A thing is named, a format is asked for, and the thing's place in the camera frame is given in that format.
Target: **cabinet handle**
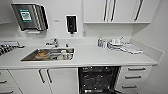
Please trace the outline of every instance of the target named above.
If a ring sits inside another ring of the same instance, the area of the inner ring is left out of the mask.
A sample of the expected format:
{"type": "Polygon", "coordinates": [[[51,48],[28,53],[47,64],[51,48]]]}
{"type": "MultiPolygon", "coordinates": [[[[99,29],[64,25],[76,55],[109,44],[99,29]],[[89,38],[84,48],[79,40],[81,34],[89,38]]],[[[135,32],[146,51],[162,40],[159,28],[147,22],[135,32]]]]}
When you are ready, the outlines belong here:
{"type": "Polygon", "coordinates": [[[113,12],[112,12],[112,17],[111,17],[111,22],[112,22],[112,20],[114,19],[115,5],[116,5],[116,0],[114,0],[113,12]]]}
{"type": "Polygon", "coordinates": [[[13,91],[10,91],[10,92],[3,92],[3,93],[0,92],[0,94],[12,94],[12,93],[13,93],[13,91]]]}
{"type": "Polygon", "coordinates": [[[136,21],[138,19],[139,12],[140,12],[141,6],[142,6],[142,2],[143,2],[143,0],[140,0],[139,8],[138,8],[138,11],[137,11],[137,14],[136,14],[136,18],[134,19],[134,21],[136,21]]]}
{"type": "Polygon", "coordinates": [[[122,88],[123,89],[126,89],[126,88],[137,88],[137,86],[136,85],[134,85],[134,86],[122,86],[122,88]]]}
{"type": "Polygon", "coordinates": [[[139,68],[139,69],[131,69],[131,68],[128,68],[129,71],[140,71],[140,70],[146,70],[145,68],[139,68]]]}
{"type": "Polygon", "coordinates": [[[7,81],[2,81],[2,82],[0,82],[0,84],[4,84],[4,83],[7,83],[7,81]]]}
{"type": "Polygon", "coordinates": [[[106,0],[106,5],[105,5],[105,11],[104,11],[104,22],[106,20],[106,12],[107,12],[107,0],[106,0]]]}
{"type": "Polygon", "coordinates": [[[134,79],[134,78],[142,78],[142,76],[131,76],[131,77],[125,76],[125,79],[134,79]]]}
{"type": "Polygon", "coordinates": [[[51,76],[50,76],[50,73],[49,73],[49,69],[47,69],[47,74],[48,74],[48,78],[50,80],[50,83],[52,83],[51,76]]]}
{"type": "Polygon", "coordinates": [[[43,78],[43,76],[41,74],[41,69],[39,69],[39,74],[40,74],[40,78],[41,78],[42,82],[45,83],[44,78],[43,78]]]}

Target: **dishwasher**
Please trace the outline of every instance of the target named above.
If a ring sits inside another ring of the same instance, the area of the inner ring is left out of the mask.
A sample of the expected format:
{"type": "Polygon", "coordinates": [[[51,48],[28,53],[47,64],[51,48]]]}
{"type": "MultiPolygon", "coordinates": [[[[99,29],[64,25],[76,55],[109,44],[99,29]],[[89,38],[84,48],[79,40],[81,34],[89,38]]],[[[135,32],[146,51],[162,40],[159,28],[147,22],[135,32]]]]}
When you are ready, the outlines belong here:
{"type": "Polygon", "coordinates": [[[123,94],[115,90],[120,66],[79,67],[80,94],[123,94]]]}

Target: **white wall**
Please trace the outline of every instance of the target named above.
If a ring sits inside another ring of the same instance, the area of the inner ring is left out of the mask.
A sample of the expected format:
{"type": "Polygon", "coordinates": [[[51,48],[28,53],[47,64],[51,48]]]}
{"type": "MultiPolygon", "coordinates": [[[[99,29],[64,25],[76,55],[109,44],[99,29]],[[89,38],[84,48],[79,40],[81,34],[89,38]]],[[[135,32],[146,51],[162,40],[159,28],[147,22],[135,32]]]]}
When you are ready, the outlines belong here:
{"type": "Polygon", "coordinates": [[[168,94],[168,0],[161,0],[151,24],[135,25],[132,39],[164,52],[139,94],[168,94]]]}
{"type": "Polygon", "coordinates": [[[133,32],[131,24],[84,24],[83,31],[83,4],[82,0],[13,0],[14,3],[36,3],[45,7],[49,29],[40,34],[28,34],[21,31],[17,22],[13,24],[0,25],[0,40],[22,40],[22,39],[94,39],[97,43],[98,37],[113,38],[124,37],[129,41],[133,32]],[[67,32],[66,15],[77,15],[78,32],[73,38],[67,32]]]}
{"type": "Polygon", "coordinates": [[[73,38],[82,38],[82,0],[13,0],[13,3],[39,4],[45,7],[49,29],[38,34],[27,34],[21,31],[19,26],[14,24],[0,25],[1,38],[59,38],[71,39],[67,32],[66,15],[77,16],[77,33],[73,38]]]}

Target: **kitchenette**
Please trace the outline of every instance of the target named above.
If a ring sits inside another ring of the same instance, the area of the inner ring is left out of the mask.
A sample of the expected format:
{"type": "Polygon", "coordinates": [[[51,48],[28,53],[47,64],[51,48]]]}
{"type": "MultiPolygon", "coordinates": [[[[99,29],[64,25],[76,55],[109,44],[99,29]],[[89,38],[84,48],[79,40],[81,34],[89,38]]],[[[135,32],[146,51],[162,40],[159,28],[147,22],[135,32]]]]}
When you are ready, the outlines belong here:
{"type": "Polygon", "coordinates": [[[0,3],[0,94],[166,94],[152,90],[166,50],[149,33],[163,1],[0,3]]]}

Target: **cabinet door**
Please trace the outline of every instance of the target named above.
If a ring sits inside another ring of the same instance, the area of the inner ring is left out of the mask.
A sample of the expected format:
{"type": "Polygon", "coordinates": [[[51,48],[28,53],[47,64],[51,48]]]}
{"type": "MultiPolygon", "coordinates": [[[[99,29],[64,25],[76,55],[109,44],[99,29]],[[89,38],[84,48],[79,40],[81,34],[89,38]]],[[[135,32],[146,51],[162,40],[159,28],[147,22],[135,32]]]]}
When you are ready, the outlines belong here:
{"type": "Polygon", "coordinates": [[[111,0],[108,22],[130,23],[136,0],[111,0]]]}
{"type": "Polygon", "coordinates": [[[132,23],[150,23],[160,0],[136,0],[132,23]]]}
{"type": "Polygon", "coordinates": [[[107,23],[110,0],[83,0],[84,23],[107,23]]]}
{"type": "Polygon", "coordinates": [[[53,94],[79,94],[77,68],[49,69],[47,73],[53,94]]]}
{"type": "Polygon", "coordinates": [[[39,71],[39,69],[29,69],[9,71],[23,94],[51,94],[44,70],[39,71]]]}
{"type": "Polygon", "coordinates": [[[15,15],[11,6],[12,3],[12,0],[0,0],[0,24],[15,21],[15,15]]]}

